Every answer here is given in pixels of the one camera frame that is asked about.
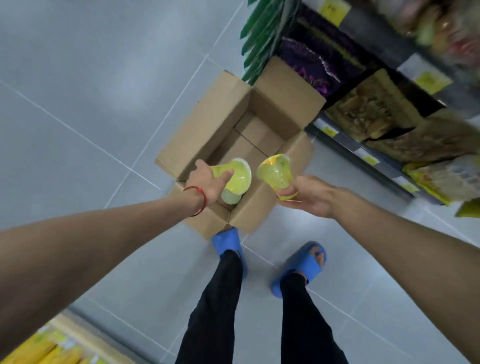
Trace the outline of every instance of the hand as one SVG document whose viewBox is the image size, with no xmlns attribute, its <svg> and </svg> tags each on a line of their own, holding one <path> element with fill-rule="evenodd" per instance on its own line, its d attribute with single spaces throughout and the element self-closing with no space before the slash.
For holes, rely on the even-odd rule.
<svg viewBox="0 0 480 364">
<path fill-rule="evenodd" d="M 200 187 L 207 196 L 207 203 L 211 204 L 218 200 L 228 181 L 232 178 L 234 171 L 227 170 L 223 172 L 220 177 L 213 178 L 212 170 L 204 161 L 198 159 L 195 162 L 195 165 L 197 166 L 197 169 L 190 172 L 185 187 Z"/>
<path fill-rule="evenodd" d="M 299 176 L 289 187 L 276 193 L 279 196 L 292 196 L 298 192 L 298 195 L 291 200 L 279 200 L 278 203 L 285 207 L 304 210 L 322 218 L 333 218 L 332 200 L 337 190 L 337 187 L 317 177 Z"/>
</svg>

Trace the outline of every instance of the red string bracelet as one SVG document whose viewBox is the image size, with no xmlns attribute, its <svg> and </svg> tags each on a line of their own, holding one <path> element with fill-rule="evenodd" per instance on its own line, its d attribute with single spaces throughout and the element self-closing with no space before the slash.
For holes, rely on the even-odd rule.
<svg viewBox="0 0 480 364">
<path fill-rule="evenodd" d="M 194 217 L 194 216 L 197 216 L 198 214 L 200 214 L 203 210 L 205 210 L 205 207 L 207 207 L 207 196 L 205 195 L 205 192 L 198 186 L 188 186 L 188 187 L 185 187 L 183 190 L 186 191 L 186 190 L 189 190 L 191 188 L 194 188 L 195 190 L 200 192 L 202 195 L 204 195 L 204 205 L 195 215 L 191 216 L 191 217 Z"/>
</svg>

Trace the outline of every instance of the yellow liquid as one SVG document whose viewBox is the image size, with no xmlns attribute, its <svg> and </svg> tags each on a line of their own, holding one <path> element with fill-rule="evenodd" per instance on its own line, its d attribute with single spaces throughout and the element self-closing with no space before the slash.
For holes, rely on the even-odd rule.
<svg viewBox="0 0 480 364">
<path fill-rule="evenodd" d="M 252 183 L 252 173 L 250 172 L 250 167 L 247 162 L 234 159 L 233 161 L 227 164 L 220 164 L 218 166 L 211 166 L 213 171 L 213 177 L 218 178 L 226 170 L 234 170 L 232 179 L 228 181 L 225 189 L 229 190 L 233 194 L 242 195 L 247 192 L 250 184 Z"/>
<path fill-rule="evenodd" d="M 267 158 L 258 166 L 257 177 L 269 184 L 275 192 L 287 188 L 293 181 L 290 171 L 290 159 L 285 154 L 277 154 Z M 294 198 L 296 195 L 277 196 L 280 200 L 285 201 Z"/>
</svg>

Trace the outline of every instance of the leg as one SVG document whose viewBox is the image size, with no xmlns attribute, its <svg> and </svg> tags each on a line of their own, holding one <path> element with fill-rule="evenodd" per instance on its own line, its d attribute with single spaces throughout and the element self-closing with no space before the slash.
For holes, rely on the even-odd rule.
<svg viewBox="0 0 480 364">
<path fill-rule="evenodd" d="M 176 364 L 232 363 L 235 310 L 240 296 L 242 262 L 226 250 L 190 315 Z"/>
<path fill-rule="evenodd" d="M 347 364 L 305 289 L 305 277 L 292 273 L 280 283 L 283 294 L 282 364 Z"/>
</svg>

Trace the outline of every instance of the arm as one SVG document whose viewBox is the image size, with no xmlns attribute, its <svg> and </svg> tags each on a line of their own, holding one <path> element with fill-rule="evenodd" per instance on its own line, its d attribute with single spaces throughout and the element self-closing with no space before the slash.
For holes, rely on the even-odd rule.
<svg viewBox="0 0 480 364">
<path fill-rule="evenodd" d="M 232 176 L 203 162 L 186 185 L 216 201 Z M 52 218 L 0 232 L 0 359 L 154 237 L 195 214 L 204 197 L 177 197 Z"/>
<path fill-rule="evenodd" d="M 283 206 L 334 218 L 473 363 L 480 363 L 480 249 L 391 214 L 316 177 L 298 177 Z"/>
</svg>

